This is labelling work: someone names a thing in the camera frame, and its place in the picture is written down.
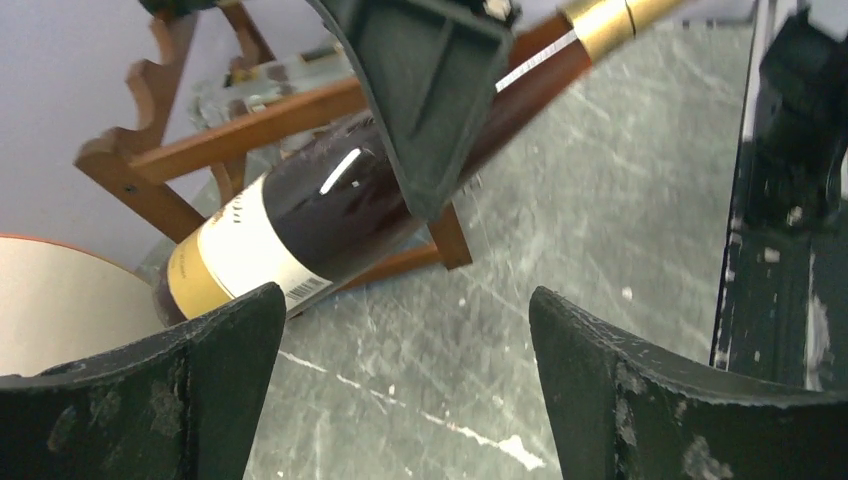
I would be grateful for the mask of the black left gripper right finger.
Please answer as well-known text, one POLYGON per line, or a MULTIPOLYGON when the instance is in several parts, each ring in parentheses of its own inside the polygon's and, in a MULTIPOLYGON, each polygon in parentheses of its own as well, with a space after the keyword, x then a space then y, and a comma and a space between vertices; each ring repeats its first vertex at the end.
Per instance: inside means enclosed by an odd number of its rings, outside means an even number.
POLYGON ((843 479, 847 396, 712 368, 538 287, 538 376, 566 479, 843 479))

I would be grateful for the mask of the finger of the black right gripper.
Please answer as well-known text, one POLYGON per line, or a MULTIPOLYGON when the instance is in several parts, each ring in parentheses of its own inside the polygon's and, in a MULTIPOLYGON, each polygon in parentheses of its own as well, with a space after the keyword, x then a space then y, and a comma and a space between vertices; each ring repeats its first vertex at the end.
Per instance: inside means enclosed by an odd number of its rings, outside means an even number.
POLYGON ((505 74, 512 1, 312 2, 340 40, 412 215, 440 216, 505 74))

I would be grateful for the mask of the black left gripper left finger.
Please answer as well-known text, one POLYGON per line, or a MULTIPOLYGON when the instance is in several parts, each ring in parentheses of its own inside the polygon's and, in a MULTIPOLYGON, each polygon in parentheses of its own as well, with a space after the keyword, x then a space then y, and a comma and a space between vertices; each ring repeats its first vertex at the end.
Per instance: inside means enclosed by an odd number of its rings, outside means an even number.
POLYGON ((1 379, 5 479, 239 479, 284 332, 274 283, 33 376, 1 379))

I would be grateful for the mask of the dark wine bottle cream label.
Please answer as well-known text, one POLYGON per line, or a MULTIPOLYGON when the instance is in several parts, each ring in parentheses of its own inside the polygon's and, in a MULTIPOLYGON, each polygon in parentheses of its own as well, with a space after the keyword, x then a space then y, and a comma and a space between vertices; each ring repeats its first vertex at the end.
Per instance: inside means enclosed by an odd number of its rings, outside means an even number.
MULTIPOLYGON (((672 1, 573 1, 518 36, 467 182, 594 63, 668 15, 672 1)), ((335 123, 179 242, 153 283, 161 322, 208 313, 268 282, 294 316, 387 257, 422 226, 372 114, 335 123)))

